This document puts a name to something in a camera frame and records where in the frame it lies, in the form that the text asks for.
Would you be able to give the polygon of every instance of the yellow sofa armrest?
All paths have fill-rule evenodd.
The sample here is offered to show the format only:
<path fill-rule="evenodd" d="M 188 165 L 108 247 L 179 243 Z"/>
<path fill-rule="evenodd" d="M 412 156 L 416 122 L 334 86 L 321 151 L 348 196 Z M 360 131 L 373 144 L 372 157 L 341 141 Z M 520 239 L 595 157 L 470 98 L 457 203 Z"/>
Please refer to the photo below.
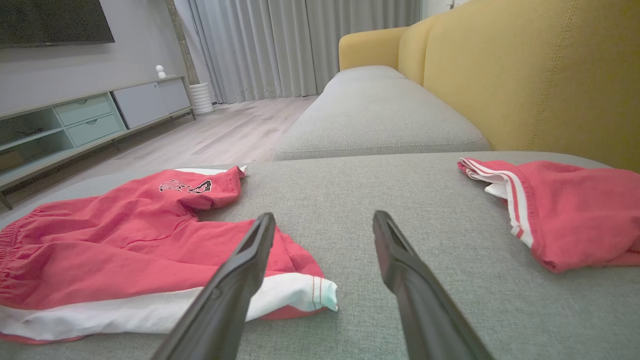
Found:
<path fill-rule="evenodd" d="M 340 70 L 367 65 L 398 69 L 400 38 L 407 27 L 344 35 L 338 44 Z"/>

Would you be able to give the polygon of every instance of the tree trunk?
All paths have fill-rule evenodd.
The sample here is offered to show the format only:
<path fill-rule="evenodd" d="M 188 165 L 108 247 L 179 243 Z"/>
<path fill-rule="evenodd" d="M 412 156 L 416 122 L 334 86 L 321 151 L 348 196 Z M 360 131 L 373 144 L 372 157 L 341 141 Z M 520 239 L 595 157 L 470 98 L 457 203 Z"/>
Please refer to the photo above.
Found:
<path fill-rule="evenodd" d="M 198 80 L 196 67 L 195 65 L 193 65 L 193 59 L 191 58 L 191 51 L 189 51 L 189 46 L 187 45 L 187 38 L 184 36 L 184 31 L 182 30 L 182 23 L 180 22 L 180 17 L 178 16 L 178 10 L 175 8 L 175 3 L 173 2 L 173 0 L 165 0 L 165 1 L 166 1 L 166 8 L 169 10 L 169 17 L 171 17 L 171 23 L 173 24 L 173 30 L 175 31 L 175 36 L 178 38 L 178 44 L 180 45 L 180 50 L 182 51 L 184 66 L 187 68 L 187 78 L 189 79 L 189 85 L 199 84 L 200 80 Z"/>

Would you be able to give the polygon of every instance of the wall-mounted television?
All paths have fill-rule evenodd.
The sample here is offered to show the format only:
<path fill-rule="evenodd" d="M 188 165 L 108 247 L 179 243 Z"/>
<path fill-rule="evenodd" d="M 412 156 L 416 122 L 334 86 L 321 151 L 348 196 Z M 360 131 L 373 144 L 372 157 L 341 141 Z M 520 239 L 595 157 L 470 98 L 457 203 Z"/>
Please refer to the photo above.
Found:
<path fill-rule="evenodd" d="M 0 0 L 0 48 L 108 42 L 99 0 Z"/>

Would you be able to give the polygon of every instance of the white figurine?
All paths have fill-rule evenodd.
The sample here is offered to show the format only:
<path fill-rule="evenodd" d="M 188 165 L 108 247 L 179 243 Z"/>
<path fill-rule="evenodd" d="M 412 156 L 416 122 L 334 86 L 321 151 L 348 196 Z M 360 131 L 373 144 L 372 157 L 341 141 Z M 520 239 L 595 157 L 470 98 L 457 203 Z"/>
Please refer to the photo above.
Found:
<path fill-rule="evenodd" d="M 156 65 L 156 71 L 158 73 L 159 78 L 166 78 L 166 74 L 164 73 L 164 67 L 162 65 Z"/>

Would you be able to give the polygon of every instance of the light green drawer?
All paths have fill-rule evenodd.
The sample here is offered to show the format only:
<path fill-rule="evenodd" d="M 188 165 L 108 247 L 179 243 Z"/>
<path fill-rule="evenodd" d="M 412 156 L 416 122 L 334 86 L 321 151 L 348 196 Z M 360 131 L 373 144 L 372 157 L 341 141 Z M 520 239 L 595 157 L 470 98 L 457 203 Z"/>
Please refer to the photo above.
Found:
<path fill-rule="evenodd" d="M 85 122 L 67 129 L 76 147 L 120 131 L 117 119 L 113 115 Z"/>
<path fill-rule="evenodd" d="M 75 124 L 76 122 L 111 112 L 109 103 L 103 95 L 56 106 L 55 108 L 64 125 Z"/>

